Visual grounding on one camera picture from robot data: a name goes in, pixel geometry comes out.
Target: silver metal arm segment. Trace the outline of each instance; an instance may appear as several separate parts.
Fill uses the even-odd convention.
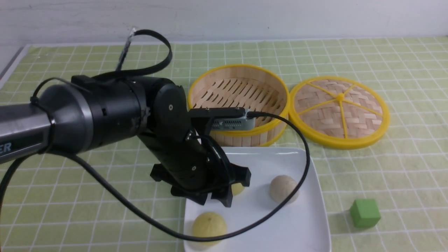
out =
[[[0,164],[48,146],[50,120],[33,104],[0,106]]]

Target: white plate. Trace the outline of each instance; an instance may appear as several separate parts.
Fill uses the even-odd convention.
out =
[[[227,223],[228,232],[241,229],[268,214],[276,206],[268,190],[273,178],[288,175],[297,182],[305,168],[305,151],[298,148],[232,147],[223,148],[229,160],[249,167],[250,187],[233,198],[226,208],[210,195],[204,206],[187,200],[184,233],[191,235],[194,220],[203,212],[216,212]],[[204,248],[200,243],[185,241],[185,252],[329,252],[330,230],[314,164],[311,162],[296,201],[287,204],[269,220],[254,229]]]

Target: wire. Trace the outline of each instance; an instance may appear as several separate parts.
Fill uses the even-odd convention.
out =
[[[160,33],[153,31],[153,30],[145,30],[144,29],[144,30],[138,30],[134,33],[134,36],[139,36],[139,35],[151,36],[153,38],[160,40],[162,43],[164,43],[168,47],[168,55],[166,56],[166,58],[163,61],[161,61],[160,63],[157,63],[156,65],[153,65],[150,67],[146,67],[146,68],[142,68],[142,69],[134,69],[134,70],[119,70],[119,71],[107,72],[104,74],[94,76],[94,77],[92,77],[92,79],[95,79],[98,82],[105,82],[105,81],[109,81],[109,80],[117,79],[117,78],[143,76],[143,75],[157,73],[157,72],[163,70],[165,67],[167,67],[172,59],[172,49],[171,49],[171,44],[169,43],[168,39],[166,39]]]
[[[121,71],[123,63],[125,62],[126,55],[128,54],[129,47],[131,46],[132,38],[135,36],[136,28],[132,27],[131,32],[126,40],[125,46],[121,51],[120,58],[118,58],[118,64],[116,65],[115,71]]]
[[[65,83],[65,84],[68,84],[68,85],[74,85],[73,83],[71,83],[71,82],[69,82],[69,81],[66,81],[66,80],[64,80],[64,79],[62,79],[62,78],[58,78],[58,77],[51,77],[51,78],[48,78],[48,79],[42,81],[42,82],[36,87],[36,89],[34,90],[33,96],[31,97],[31,102],[33,101],[33,99],[37,99],[37,94],[39,93],[40,89],[41,89],[45,84],[47,84],[47,82],[52,81],[52,80],[58,80],[58,81],[60,81],[60,82],[63,82],[63,83]]]
[[[297,186],[294,188],[294,190],[276,207],[274,208],[269,214],[267,214],[266,216],[264,216],[263,218],[261,218],[260,220],[248,225],[247,227],[244,227],[240,230],[237,230],[235,232],[226,234],[226,235],[220,235],[220,236],[214,236],[214,237],[195,237],[195,236],[191,236],[191,235],[185,235],[176,231],[173,231],[171,229],[169,229],[168,227],[160,224],[159,222],[157,222],[156,220],[154,220],[153,218],[149,217],[148,215],[146,215],[144,212],[142,212],[141,210],[139,210],[136,206],[134,206],[132,203],[130,203],[121,193],[119,193],[111,184],[109,184],[92,166],[90,166],[86,161],[84,161],[82,158],[74,155],[74,154],[69,154],[66,152],[60,152],[60,151],[50,151],[48,152],[49,154],[53,154],[53,155],[58,155],[58,156],[63,156],[66,157],[76,163],[78,163],[80,166],[82,166],[96,181],[98,181],[98,183],[100,183],[108,192],[110,192],[119,202],[121,202],[125,207],[127,207],[131,212],[133,212],[134,214],[136,214],[137,216],[139,216],[141,219],[143,219],[144,221],[148,222],[149,224],[153,225],[154,227],[160,229],[162,232],[171,235],[175,238],[178,239],[183,239],[183,240],[187,240],[187,241],[193,241],[193,242],[211,242],[211,241],[219,241],[219,240],[223,240],[223,239],[228,239],[237,235],[240,235],[242,233],[245,233],[251,229],[253,229],[254,227],[260,225],[261,223],[265,222],[266,220],[268,220],[270,217],[272,217],[275,213],[277,213],[283,206],[285,206],[287,204],[287,202],[294,196],[294,194],[297,193],[297,191],[300,189],[300,187],[302,186],[302,184],[305,181],[305,178],[308,174],[308,169],[310,167],[310,162],[311,162],[311,157],[310,157],[310,149],[308,147],[308,143],[305,140],[305,137],[303,136],[303,134],[300,132],[300,130],[290,121],[288,121],[287,119],[274,115],[274,114],[270,114],[270,113],[266,113],[266,112],[248,112],[247,113],[247,117],[248,118],[255,118],[255,117],[273,117],[276,119],[279,119],[283,122],[285,122],[286,124],[288,124],[290,127],[292,127],[292,129],[294,129],[297,134],[300,136],[300,138],[302,139],[304,145],[305,145],[305,153],[306,153],[306,164],[305,164],[305,169],[303,170],[303,175],[302,178],[300,179],[300,181],[298,182]],[[14,174],[14,172],[17,170],[17,168],[19,167],[19,165],[26,160],[28,157],[30,156],[25,156],[19,159],[16,159],[11,166],[8,168],[8,170],[5,173],[5,176],[3,177],[1,183],[0,183],[0,212],[1,212],[1,204],[3,203],[3,198],[6,192],[6,187],[8,186],[12,175]]]

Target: yellow rim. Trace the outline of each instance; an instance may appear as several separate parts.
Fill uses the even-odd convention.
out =
[[[352,84],[352,87],[358,86],[358,87],[363,88],[364,90],[368,91],[369,93],[371,93],[375,97],[375,99],[378,100],[378,103],[381,106],[381,109],[383,110],[383,114],[382,114],[383,122],[379,126],[379,129],[377,129],[373,134],[371,134],[369,136],[357,138],[357,139],[337,138],[337,137],[333,137],[333,136],[329,136],[329,135],[320,133],[320,132],[316,131],[315,129],[311,128],[310,126],[308,126],[307,124],[305,124],[299,118],[299,115],[296,113],[294,103],[290,102],[289,118],[302,131],[302,133],[306,137],[308,137],[309,139],[311,139],[321,145],[328,146],[328,147],[335,148],[335,149],[356,149],[356,148],[367,147],[369,145],[374,144],[386,133],[386,131],[389,127],[389,123],[390,123],[390,114],[389,114],[389,109],[388,109],[386,103],[375,91],[373,91],[372,89],[370,89],[370,88],[366,87],[365,85],[358,83],[356,81],[341,78],[341,77],[335,77],[335,76],[322,76],[322,77],[317,77],[317,78],[311,78],[311,79],[301,82],[300,84],[298,84],[296,87],[294,87],[292,89],[290,100],[294,99],[297,92],[304,85],[306,85],[310,82],[318,81],[318,80],[322,80],[322,79],[334,79],[334,80],[348,82],[348,83]],[[341,116],[344,116],[343,113],[344,112],[343,112],[343,109],[341,106]],[[342,122],[344,124],[344,132],[346,132],[345,119],[343,119]]]
[[[274,76],[274,77],[275,77],[275,78],[282,84],[282,86],[283,86],[285,92],[286,92],[287,94],[289,93],[289,91],[288,91],[288,87],[287,87],[286,84],[283,82],[283,80],[280,79],[275,73],[273,73],[273,72],[271,72],[271,71],[269,71],[269,70],[266,70],[266,69],[264,69],[264,68],[261,68],[261,67],[258,67],[258,66],[254,66],[254,65],[245,65],[245,64],[238,64],[238,65],[224,65],[224,66],[220,66],[220,67],[217,67],[217,68],[214,68],[214,69],[212,69],[212,70],[207,71],[206,73],[204,73],[203,75],[201,75],[199,78],[197,78],[197,79],[193,82],[193,84],[191,85],[190,90],[189,90],[189,92],[188,92],[188,108],[191,109],[191,108],[193,107],[193,105],[191,104],[191,93],[192,93],[192,91],[193,91],[194,86],[195,86],[195,85],[196,85],[202,78],[204,78],[205,76],[207,76],[207,75],[209,75],[209,74],[211,74],[211,73],[213,73],[213,72],[215,72],[215,71],[221,70],[221,69],[223,69],[223,68],[230,68],[230,67],[249,67],[249,68],[254,68],[254,69],[258,69],[258,70],[261,70],[261,71],[263,71],[263,72],[266,72],[266,73],[268,73],[268,74]],[[282,112],[280,113],[280,116],[281,116],[281,117],[286,117],[286,116],[288,115],[288,110],[289,110],[289,108],[290,108],[290,104],[291,104],[291,101],[290,101],[290,100],[291,100],[291,99],[290,99],[290,96],[287,95],[287,97],[286,97],[286,105],[285,105],[284,109],[282,110]],[[264,133],[264,132],[266,132],[266,131],[269,131],[269,130],[275,128],[279,123],[281,123],[280,120],[278,120],[278,119],[273,119],[272,121],[268,122],[267,124],[264,124],[264,125],[255,127],[255,128],[253,128],[253,129],[251,129],[251,130],[248,130],[248,131],[243,131],[243,130],[236,130],[236,131],[216,131],[216,133],[219,134],[219,135],[232,136],[232,137],[253,136],[253,135],[259,135],[259,134],[261,134],[261,133]]]
[[[286,125],[284,126],[284,128],[280,131],[280,134],[278,134],[277,136],[275,136],[272,140],[259,145],[260,147],[268,147],[271,146],[273,143],[277,142],[277,140],[280,139],[281,136],[283,136],[284,131],[286,130]]]

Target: yellow bun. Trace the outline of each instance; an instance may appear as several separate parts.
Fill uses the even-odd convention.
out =
[[[237,196],[244,190],[244,186],[241,183],[232,184],[232,194]]]
[[[227,224],[225,220],[217,213],[206,212],[199,215],[193,223],[193,236],[212,237],[225,235],[227,233]],[[220,241],[200,243],[206,246],[213,246]]]

